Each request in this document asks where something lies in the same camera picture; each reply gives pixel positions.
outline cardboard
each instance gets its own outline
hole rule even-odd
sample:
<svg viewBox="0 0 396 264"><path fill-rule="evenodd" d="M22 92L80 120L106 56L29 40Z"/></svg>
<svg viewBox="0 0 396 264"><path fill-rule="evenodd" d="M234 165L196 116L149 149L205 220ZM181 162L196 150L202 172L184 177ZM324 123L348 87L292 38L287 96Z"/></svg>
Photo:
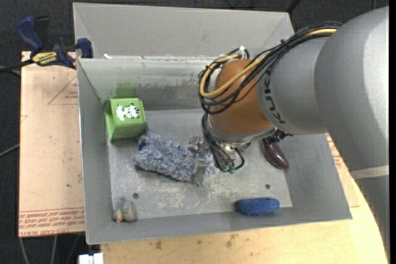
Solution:
<svg viewBox="0 0 396 264"><path fill-rule="evenodd" d="M73 69L22 68L19 237L84 231L77 94Z"/></svg>

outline blue clamp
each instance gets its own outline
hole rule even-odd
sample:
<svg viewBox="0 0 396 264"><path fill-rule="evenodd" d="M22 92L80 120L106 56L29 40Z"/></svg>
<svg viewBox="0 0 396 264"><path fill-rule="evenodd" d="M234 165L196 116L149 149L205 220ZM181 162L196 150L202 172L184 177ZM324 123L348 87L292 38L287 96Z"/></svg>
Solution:
<svg viewBox="0 0 396 264"><path fill-rule="evenodd" d="M33 46L30 53L30 59L39 66L64 66L75 69L75 59L68 55L72 49L80 49L83 58L93 58L93 49L91 42L87 38L77 40L76 45L63 48L60 45L54 45L51 51L44 51L44 43L35 31L33 17L22 19L17 25L17 31L24 42Z"/></svg>

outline purple object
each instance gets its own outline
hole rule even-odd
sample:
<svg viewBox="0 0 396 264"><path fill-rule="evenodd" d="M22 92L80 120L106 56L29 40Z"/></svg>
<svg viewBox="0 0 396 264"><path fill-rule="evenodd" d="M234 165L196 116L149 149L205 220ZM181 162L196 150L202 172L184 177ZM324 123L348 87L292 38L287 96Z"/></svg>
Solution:
<svg viewBox="0 0 396 264"><path fill-rule="evenodd" d="M249 216L260 216L278 210L280 202L276 198L250 198L238 202L241 213Z"/></svg>
<svg viewBox="0 0 396 264"><path fill-rule="evenodd" d="M268 162L274 165L276 168L280 169L288 169L289 163L286 160L285 155L283 154L282 150L280 149L278 143L266 143L262 142L263 151L265 158Z"/></svg>

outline green cube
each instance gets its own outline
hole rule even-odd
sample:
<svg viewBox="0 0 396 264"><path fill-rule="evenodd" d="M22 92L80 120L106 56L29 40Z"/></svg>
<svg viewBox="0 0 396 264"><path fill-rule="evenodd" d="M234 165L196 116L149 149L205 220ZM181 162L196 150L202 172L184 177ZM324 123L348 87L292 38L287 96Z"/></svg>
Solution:
<svg viewBox="0 0 396 264"><path fill-rule="evenodd" d="M110 140L137 137L147 125L143 103L138 98L110 99L105 117Z"/></svg>

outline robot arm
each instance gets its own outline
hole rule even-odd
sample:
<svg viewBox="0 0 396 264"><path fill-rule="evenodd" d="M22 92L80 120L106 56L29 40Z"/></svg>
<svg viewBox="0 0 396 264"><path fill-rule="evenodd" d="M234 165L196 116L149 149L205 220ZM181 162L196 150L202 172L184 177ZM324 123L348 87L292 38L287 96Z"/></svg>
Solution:
<svg viewBox="0 0 396 264"><path fill-rule="evenodd" d="M233 166L230 147L255 139L329 132L371 206L390 258L389 7L342 26L302 29L253 59L243 55L217 59L200 79L204 135L218 167Z"/></svg>

